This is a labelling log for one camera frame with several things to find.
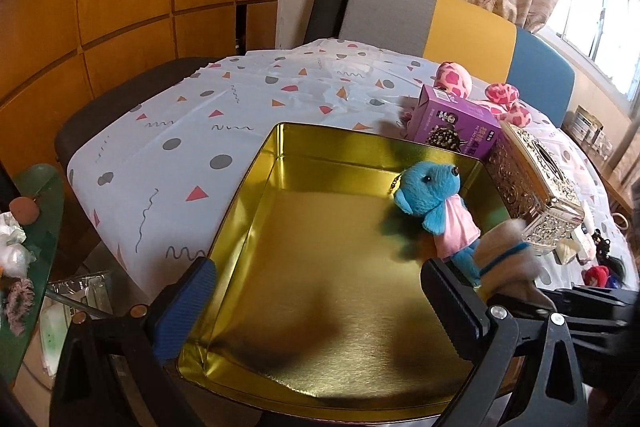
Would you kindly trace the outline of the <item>patterned white tablecloth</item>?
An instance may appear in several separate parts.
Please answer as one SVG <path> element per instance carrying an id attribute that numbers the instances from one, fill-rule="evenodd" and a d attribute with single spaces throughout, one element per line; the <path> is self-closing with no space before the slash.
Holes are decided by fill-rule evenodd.
<path id="1" fill-rule="evenodd" d="M 102 242 L 154 297 L 212 245 L 278 122 L 400 138 L 436 68 L 336 39 L 227 57 L 127 109 L 70 158 L 67 178 Z"/>

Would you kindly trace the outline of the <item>gold metal tin tray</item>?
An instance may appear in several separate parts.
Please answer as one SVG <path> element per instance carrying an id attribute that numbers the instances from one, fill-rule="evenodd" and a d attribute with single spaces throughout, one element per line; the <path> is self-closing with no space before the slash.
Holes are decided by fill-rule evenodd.
<path id="1" fill-rule="evenodd" d="M 441 412 L 471 366 L 421 288 L 433 239 L 393 201 L 396 176 L 421 160 L 457 166 L 481 229 L 506 219 L 473 158 L 277 124 L 215 237 L 216 289 L 180 353 L 180 374 L 239 403 L 322 421 Z"/>

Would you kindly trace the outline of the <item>white towel with blue band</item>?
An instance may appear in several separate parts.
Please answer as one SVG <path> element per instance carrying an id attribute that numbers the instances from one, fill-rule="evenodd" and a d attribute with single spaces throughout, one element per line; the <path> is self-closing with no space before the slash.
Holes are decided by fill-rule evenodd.
<path id="1" fill-rule="evenodd" d="M 503 295 L 555 311 L 555 304 L 535 284 L 542 265 L 534 248 L 523 239 L 525 225 L 522 219 L 509 219 L 480 239 L 474 253 L 480 270 L 480 295 L 485 303 Z"/>

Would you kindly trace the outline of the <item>purple snack box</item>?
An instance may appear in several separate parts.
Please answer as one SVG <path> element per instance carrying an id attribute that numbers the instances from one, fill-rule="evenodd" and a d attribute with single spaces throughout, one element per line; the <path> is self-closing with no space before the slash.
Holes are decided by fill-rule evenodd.
<path id="1" fill-rule="evenodd" d="M 488 109 L 446 91 L 423 86 L 407 129 L 407 139 L 483 160 L 501 138 Z"/>

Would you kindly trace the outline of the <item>milk powder tin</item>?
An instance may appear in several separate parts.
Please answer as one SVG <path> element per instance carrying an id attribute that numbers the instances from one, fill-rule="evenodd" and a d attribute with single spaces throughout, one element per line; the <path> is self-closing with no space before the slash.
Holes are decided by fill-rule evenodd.
<path id="1" fill-rule="evenodd" d="M 579 142 L 584 142 L 589 146 L 596 143 L 599 134 L 603 129 L 600 120 L 588 112 L 585 107 L 578 105 L 575 109 L 573 120 L 570 123 L 570 134 Z"/>

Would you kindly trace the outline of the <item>black hair extension with beads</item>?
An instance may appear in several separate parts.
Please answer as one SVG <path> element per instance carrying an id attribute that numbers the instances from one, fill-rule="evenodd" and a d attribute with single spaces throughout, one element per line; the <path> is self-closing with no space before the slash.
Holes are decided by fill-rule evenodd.
<path id="1" fill-rule="evenodd" d="M 594 245 L 596 245 L 596 258 L 600 265 L 604 265 L 619 280 L 626 277 L 626 269 L 623 261 L 612 257 L 610 254 L 611 241 L 604 237 L 599 229 L 595 229 L 592 233 Z"/>

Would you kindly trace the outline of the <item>grey yellow blue sofa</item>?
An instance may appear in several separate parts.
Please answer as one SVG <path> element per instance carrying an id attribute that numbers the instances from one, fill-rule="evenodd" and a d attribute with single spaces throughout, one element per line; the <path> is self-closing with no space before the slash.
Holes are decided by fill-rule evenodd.
<path id="1" fill-rule="evenodd" d="M 456 62 L 487 83 L 510 83 L 561 126 L 575 73 L 544 40 L 463 0 L 348 0 L 340 37 L 433 63 Z"/>

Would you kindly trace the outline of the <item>ornate silver tissue box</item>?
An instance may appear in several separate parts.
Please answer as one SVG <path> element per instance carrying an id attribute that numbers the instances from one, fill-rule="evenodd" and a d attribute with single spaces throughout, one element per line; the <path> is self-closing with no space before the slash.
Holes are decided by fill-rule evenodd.
<path id="1" fill-rule="evenodd" d="M 505 121 L 500 128 L 485 167 L 510 217 L 525 221 L 526 242 L 547 254 L 582 224 L 582 203 L 573 182 L 537 138 Z"/>

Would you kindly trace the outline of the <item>blue plush bear toy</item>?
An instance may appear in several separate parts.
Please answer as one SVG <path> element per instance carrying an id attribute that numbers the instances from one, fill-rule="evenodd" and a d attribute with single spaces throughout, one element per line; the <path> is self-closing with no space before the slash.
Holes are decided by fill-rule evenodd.
<path id="1" fill-rule="evenodd" d="M 459 194 L 460 187 L 456 165 L 420 161 L 399 176 L 394 202 L 406 215 L 418 218 L 423 230 L 433 236 L 437 257 L 451 261 L 478 287 L 480 269 L 474 254 L 482 232 Z"/>

